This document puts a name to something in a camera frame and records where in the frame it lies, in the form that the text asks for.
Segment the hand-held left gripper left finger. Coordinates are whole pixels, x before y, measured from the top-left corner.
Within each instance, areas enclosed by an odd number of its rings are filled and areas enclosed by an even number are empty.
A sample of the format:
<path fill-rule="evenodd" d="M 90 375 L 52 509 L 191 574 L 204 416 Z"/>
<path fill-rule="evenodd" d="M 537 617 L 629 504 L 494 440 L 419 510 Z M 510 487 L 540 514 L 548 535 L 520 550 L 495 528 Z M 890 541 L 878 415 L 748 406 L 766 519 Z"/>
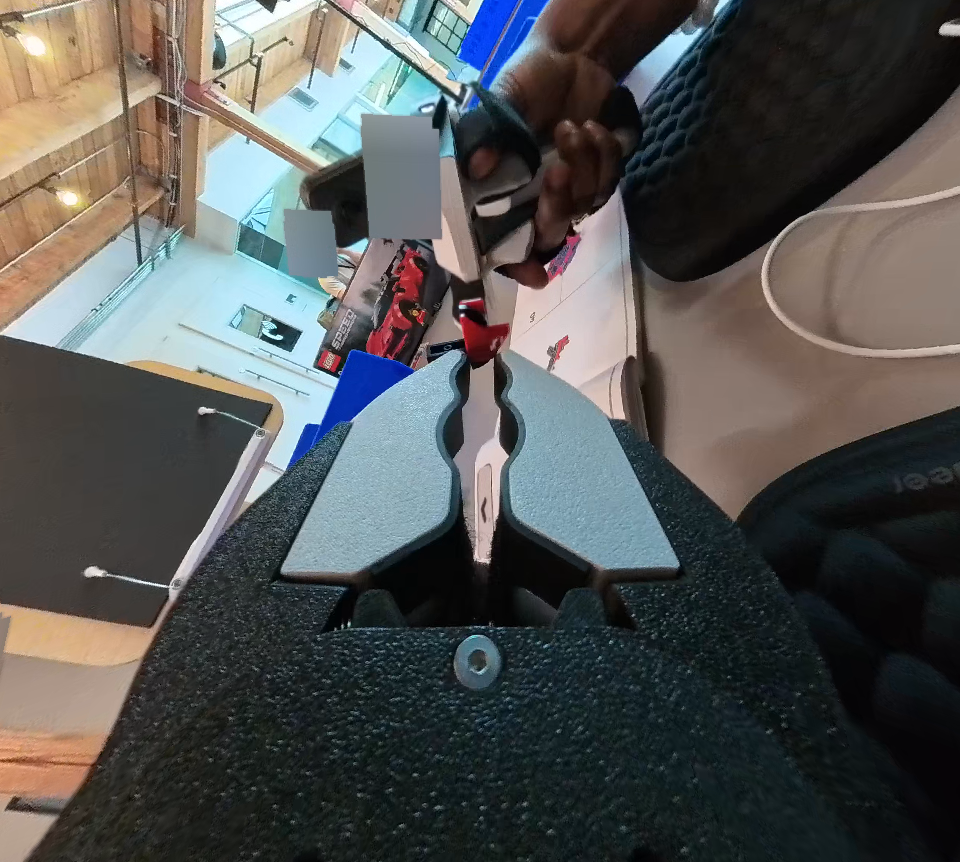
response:
<path fill-rule="evenodd" d="M 455 456 L 471 366 L 452 351 L 351 422 L 282 564 L 285 580 L 359 584 L 440 541 L 463 516 Z"/>

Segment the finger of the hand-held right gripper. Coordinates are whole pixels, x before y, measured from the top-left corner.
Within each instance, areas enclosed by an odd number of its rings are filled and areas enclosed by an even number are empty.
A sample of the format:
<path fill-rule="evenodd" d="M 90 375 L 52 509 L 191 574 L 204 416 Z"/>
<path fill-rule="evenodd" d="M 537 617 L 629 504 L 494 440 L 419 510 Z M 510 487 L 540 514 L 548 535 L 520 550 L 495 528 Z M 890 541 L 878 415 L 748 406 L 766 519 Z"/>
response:
<path fill-rule="evenodd" d="M 463 282 L 480 281 L 482 256 L 474 232 L 471 161 L 488 147 L 488 119 L 483 112 L 462 117 L 450 101 L 438 101 L 440 223 L 438 263 Z"/>

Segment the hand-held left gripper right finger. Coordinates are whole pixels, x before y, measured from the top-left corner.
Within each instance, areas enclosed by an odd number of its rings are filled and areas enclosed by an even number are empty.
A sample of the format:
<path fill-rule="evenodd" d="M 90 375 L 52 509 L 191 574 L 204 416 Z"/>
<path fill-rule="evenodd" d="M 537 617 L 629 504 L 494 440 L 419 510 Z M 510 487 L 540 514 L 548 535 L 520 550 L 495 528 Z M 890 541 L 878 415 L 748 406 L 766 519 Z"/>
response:
<path fill-rule="evenodd" d="M 493 567 L 507 583 L 635 583 L 681 563 L 613 422 L 509 351 L 494 371 L 500 475 Z"/>

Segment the blue plastic bin with divider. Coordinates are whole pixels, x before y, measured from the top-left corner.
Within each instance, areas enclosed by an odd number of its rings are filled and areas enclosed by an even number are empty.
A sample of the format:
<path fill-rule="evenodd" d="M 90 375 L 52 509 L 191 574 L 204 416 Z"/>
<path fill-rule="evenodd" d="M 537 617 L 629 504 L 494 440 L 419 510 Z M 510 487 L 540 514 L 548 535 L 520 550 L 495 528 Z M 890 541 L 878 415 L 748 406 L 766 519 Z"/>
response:
<path fill-rule="evenodd" d="M 353 421 L 382 394 L 413 374 L 414 369 L 401 362 L 366 352 L 351 352 L 321 420 L 303 428 L 287 469 L 292 469 L 336 425 Z"/>

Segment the small red lego subassembly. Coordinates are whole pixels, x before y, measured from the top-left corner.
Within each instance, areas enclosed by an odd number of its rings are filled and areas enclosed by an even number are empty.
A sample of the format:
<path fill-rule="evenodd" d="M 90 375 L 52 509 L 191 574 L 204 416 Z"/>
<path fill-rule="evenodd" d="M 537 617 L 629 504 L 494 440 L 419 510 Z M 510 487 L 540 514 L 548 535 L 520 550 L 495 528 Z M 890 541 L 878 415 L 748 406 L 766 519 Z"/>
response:
<path fill-rule="evenodd" d="M 462 299 L 456 306 L 463 347 L 469 363 L 480 368 L 492 362 L 504 348 L 511 332 L 509 323 L 492 323 L 481 298 Z"/>

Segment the lego set box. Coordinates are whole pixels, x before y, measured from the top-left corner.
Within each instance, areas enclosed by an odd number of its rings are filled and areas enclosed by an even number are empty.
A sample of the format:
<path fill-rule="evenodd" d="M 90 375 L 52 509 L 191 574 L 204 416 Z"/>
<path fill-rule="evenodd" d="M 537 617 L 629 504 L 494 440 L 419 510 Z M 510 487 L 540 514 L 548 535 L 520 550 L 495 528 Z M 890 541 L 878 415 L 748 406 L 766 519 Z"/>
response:
<path fill-rule="evenodd" d="M 340 376 L 352 352 L 411 366 L 449 286 L 450 275 L 437 262 L 432 241 L 370 241 L 313 368 Z"/>

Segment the lego instruction booklet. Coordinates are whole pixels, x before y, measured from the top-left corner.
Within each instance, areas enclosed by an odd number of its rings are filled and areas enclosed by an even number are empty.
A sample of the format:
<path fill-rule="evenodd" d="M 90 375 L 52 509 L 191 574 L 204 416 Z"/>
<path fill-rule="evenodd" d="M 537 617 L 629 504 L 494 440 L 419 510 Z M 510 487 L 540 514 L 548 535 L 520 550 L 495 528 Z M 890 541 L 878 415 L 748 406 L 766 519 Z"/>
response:
<path fill-rule="evenodd" d="M 649 429 L 642 397 L 642 319 L 630 232 L 619 195 L 577 226 L 548 266 L 546 288 L 498 274 L 487 288 L 493 321 L 510 324 L 507 348 L 579 389 L 608 417 Z"/>

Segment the person's right hand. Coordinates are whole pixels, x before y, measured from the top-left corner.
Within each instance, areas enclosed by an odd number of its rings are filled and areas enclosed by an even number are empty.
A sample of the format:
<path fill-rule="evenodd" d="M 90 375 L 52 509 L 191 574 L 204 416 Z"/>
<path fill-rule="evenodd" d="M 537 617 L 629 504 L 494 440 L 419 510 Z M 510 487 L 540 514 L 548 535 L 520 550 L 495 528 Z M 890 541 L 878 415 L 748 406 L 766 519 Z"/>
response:
<path fill-rule="evenodd" d="M 578 219 L 614 193 L 622 155 L 599 116 L 617 87 L 618 78 L 602 64 L 543 40 L 528 40 L 499 73 L 495 92 L 558 154 L 543 176 L 533 253 L 500 267 L 501 275 L 529 288 L 546 287 L 546 258 L 565 244 Z"/>

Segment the white divider clamp bar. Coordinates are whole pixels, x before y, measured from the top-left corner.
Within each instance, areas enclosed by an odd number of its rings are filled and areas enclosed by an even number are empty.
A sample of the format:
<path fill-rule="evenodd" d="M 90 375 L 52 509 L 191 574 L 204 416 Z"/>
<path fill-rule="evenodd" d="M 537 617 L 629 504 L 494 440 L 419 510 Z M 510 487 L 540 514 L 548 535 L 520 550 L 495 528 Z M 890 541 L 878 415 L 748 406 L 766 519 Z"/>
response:
<path fill-rule="evenodd" d="M 167 599 L 174 602 L 183 593 L 194 571 L 210 553 L 210 549 L 222 535 L 222 532 L 234 521 L 241 503 L 245 500 L 251 485 L 256 481 L 258 472 L 267 460 L 267 455 L 276 439 L 276 434 L 271 431 L 266 424 L 258 425 L 234 413 L 210 406 L 200 406 L 197 410 L 197 415 L 199 418 L 221 416 L 251 429 L 251 436 L 241 453 L 239 462 L 222 496 L 214 506 L 211 515 L 206 520 L 202 530 L 198 533 L 197 538 L 188 547 L 171 581 L 168 584 L 162 584 L 109 571 L 94 565 L 87 566 L 83 570 L 82 576 L 85 579 L 107 579 L 132 584 L 141 588 L 164 590 Z"/>

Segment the black light stand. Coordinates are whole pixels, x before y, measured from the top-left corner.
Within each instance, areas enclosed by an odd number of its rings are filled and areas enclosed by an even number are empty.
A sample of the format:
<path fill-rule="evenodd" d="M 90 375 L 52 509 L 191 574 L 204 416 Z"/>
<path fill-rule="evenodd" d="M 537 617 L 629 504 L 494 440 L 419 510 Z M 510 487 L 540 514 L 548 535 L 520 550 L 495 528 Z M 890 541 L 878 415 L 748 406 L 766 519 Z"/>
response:
<path fill-rule="evenodd" d="M 348 25 L 367 34 L 379 45 L 401 58 L 404 64 L 408 64 L 454 101 L 459 108 L 462 109 L 467 105 L 473 92 L 469 85 L 450 78 L 449 71 L 430 56 L 426 49 L 411 37 L 406 36 L 389 20 L 373 13 L 365 3 L 354 1 L 350 7 L 346 7 L 339 0 L 319 0 L 319 2 L 344 18 Z"/>

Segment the black desk divider panel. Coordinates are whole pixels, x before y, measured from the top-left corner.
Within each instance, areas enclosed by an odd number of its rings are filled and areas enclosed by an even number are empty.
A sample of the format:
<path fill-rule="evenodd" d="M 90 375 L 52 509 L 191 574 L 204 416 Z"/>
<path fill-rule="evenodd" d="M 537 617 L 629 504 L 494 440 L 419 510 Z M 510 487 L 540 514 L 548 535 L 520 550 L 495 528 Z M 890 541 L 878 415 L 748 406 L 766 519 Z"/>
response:
<path fill-rule="evenodd" d="M 142 659 L 182 594 L 171 602 L 84 569 L 168 584 L 253 433 L 198 408 L 266 424 L 276 440 L 282 404 L 221 376 L 8 336 L 1 402 L 3 651 L 94 666 Z"/>

